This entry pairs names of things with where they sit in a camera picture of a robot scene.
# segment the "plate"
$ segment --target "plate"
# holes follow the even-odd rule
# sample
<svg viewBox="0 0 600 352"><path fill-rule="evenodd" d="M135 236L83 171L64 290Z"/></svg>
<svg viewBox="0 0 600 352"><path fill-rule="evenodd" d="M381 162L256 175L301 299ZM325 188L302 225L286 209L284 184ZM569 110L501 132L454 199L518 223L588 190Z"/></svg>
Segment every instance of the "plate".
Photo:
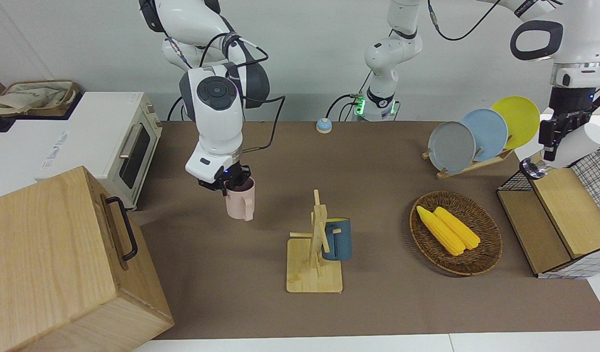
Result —
<svg viewBox="0 0 600 352"><path fill-rule="evenodd" d="M417 213L417 206L434 211L441 206L467 225L478 237L478 247L452 256L434 238ZM461 276L482 274L491 270L502 256L502 237L491 216L470 198L454 192L432 192L419 198L409 218L411 235L423 255L443 270Z"/></svg>
<svg viewBox="0 0 600 352"><path fill-rule="evenodd" d="M510 140L506 149L521 147L534 137L539 130L539 108L523 96L507 96L491 107L500 114L508 126Z"/></svg>
<svg viewBox="0 0 600 352"><path fill-rule="evenodd" d="M443 122L428 140L432 165L448 174L458 174L468 167L476 154L476 141L469 129L458 122Z"/></svg>
<svg viewBox="0 0 600 352"><path fill-rule="evenodd" d="M476 148L482 150L474 162L484 162L500 154L506 145L508 127L500 114L491 109L478 109L465 115L461 120L474 135Z"/></svg>

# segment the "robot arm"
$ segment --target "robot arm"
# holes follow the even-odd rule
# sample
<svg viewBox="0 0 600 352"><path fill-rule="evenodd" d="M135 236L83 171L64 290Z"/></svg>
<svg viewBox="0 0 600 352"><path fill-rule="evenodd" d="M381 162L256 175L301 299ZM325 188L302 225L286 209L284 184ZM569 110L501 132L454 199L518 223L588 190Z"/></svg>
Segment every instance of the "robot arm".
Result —
<svg viewBox="0 0 600 352"><path fill-rule="evenodd" d="M188 117L196 123L199 142L185 169L210 190L241 186L250 177L241 165L243 104L259 107L269 94L265 70L248 46L219 15L217 0L139 0L150 29L165 33L163 53L186 72L179 83ZM204 47L219 63L204 62Z"/></svg>
<svg viewBox="0 0 600 352"><path fill-rule="evenodd" d="M589 122L593 97L600 87L600 0L564 0L556 9L543 0L477 0L511 10L524 23L511 39L512 54L525 61L553 59L550 83L552 119L541 122L539 143L544 158L538 163L529 158L521 170L531 178L541 178L546 170L565 165L554 163L559 144L567 134ZM369 47L365 62L371 80L362 92L356 114L365 120L380 121L389 115L398 84L395 66L414 58L422 49L417 31L420 5L426 0L391 0L387 19L393 34ZM438 30L438 20L431 11ZM520 38L533 31L546 32L549 40L540 49L520 49Z"/></svg>
<svg viewBox="0 0 600 352"><path fill-rule="evenodd" d="M478 0L495 3L496 0ZM421 52L422 40L418 34L418 17L427 0L391 0L387 22L393 29L389 38L370 46L365 51L365 63L372 70L367 89L362 92L356 114L367 121L384 120L391 113L398 85L395 67ZM547 1L501 0L500 6L510 9L522 21L528 21L554 9ZM435 26L438 22L431 13Z"/></svg>
<svg viewBox="0 0 600 352"><path fill-rule="evenodd" d="M519 38L530 31L549 33L549 42L521 51ZM554 61L549 105L554 113L539 129L544 157L538 163L529 158L521 163L527 176L541 178L547 169L565 166L555 162L561 140L589 122L593 112L593 97L600 87L600 0L566 0L559 9L525 22L513 33L511 51L520 60Z"/></svg>

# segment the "brown table mat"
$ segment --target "brown table mat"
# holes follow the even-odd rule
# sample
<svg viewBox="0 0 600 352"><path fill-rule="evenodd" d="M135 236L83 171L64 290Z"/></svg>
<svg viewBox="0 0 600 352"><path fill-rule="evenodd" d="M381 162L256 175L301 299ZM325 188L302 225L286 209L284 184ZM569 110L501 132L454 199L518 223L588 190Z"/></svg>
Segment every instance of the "brown table mat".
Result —
<svg viewBox="0 0 600 352"><path fill-rule="evenodd" d="M270 149L246 154L256 180L255 220L226 215L220 192L184 171L193 123L165 123L139 211L176 325L159 339L600 330L587 281L536 279L496 196L517 158L437 180L421 158L437 123L282 122ZM244 146L267 142L271 123L244 124ZM353 257L341 294L290 294L289 231L308 231L313 189L329 216L351 218ZM449 190L494 218L504 251L472 278L434 269L409 234L417 198Z"/></svg>

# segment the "oven handle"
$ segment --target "oven handle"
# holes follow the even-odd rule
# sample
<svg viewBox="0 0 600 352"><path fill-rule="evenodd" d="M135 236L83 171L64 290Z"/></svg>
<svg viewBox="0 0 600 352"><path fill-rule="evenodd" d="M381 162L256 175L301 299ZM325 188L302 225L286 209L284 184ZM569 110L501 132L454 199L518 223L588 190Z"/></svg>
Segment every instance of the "oven handle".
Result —
<svg viewBox="0 0 600 352"><path fill-rule="evenodd" d="M139 135L141 134L142 128L143 125L141 123L130 127L130 132L128 133L128 138L126 138L126 143L124 143L124 147L119 152L120 159L130 159L130 156L133 154L134 146L137 143L137 139L139 139Z"/></svg>

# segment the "wicker tray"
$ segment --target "wicker tray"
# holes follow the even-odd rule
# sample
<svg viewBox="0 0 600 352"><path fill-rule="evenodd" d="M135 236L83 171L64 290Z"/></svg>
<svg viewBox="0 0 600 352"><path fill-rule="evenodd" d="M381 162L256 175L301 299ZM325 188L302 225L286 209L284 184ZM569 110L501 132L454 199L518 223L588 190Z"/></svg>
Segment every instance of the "wicker tray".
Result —
<svg viewBox="0 0 600 352"><path fill-rule="evenodd" d="M441 206L463 221L480 237L473 250L454 257L443 248L419 218L416 207L434 211ZM436 266L454 274L472 276L491 270L502 255L502 238L489 214L473 200L453 192L432 192L418 199L409 218L411 234L421 252Z"/></svg>

